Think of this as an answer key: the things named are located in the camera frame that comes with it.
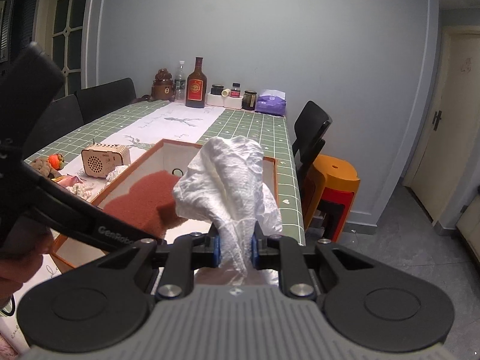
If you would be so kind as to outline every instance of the brown glass bottle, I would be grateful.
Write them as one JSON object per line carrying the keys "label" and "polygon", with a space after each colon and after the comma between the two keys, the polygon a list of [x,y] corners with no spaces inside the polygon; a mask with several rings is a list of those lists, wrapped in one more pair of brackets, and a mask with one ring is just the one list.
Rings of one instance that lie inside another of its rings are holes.
{"label": "brown glass bottle", "polygon": [[205,107],[205,93],[207,90],[207,77],[202,73],[203,58],[195,60],[195,70],[187,79],[187,96],[185,105],[193,108]]}

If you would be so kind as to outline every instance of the green checkered tablecloth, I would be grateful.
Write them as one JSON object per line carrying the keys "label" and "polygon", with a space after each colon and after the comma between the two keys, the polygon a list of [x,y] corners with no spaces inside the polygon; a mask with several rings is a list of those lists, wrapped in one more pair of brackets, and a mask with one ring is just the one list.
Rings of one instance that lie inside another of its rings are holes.
{"label": "green checkered tablecloth", "polygon": [[[30,162],[40,155],[62,153],[65,162],[68,163],[77,157],[82,149],[92,144],[93,139],[95,142],[101,142],[114,132],[122,130],[167,104],[169,102],[157,101],[127,105],[57,139],[26,161]],[[198,143],[206,143],[208,139],[215,136],[232,138],[239,135],[256,140],[261,144],[265,156],[277,159],[278,202],[282,214],[283,234],[294,237],[304,244],[302,207],[286,119],[226,108]]]}

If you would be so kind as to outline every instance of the red label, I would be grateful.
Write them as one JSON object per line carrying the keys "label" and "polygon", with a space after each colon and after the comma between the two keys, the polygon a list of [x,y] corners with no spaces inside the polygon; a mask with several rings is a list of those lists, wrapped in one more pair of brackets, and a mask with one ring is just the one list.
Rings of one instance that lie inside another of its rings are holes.
{"label": "red label", "polygon": [[201,79],[191,79],[188,83],[187,100],[201,101],[203,94],[203,81]]}

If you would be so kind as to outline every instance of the purple tissue pack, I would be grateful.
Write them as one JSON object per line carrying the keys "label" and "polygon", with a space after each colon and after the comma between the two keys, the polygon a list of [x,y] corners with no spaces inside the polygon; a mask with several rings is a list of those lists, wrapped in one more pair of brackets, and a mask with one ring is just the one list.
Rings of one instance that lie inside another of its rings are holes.
{"label": "purple tissue pack", "polygon": [[262,114],[285,116],[285,93],[280,91],[263,91],[257,99],[256,112]]}

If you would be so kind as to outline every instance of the brown sponge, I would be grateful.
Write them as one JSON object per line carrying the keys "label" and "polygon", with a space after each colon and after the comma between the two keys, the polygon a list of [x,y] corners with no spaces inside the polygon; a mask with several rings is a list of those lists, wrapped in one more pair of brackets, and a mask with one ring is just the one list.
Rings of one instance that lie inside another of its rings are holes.
{"label": "brown sponge", "polygon": [[109,202],[104,211],[129,225],[164,238],[168,228],[186,221],[177,216],[172,190],[179,177],[165,170],[152,173],[131,186],[129,193]]}

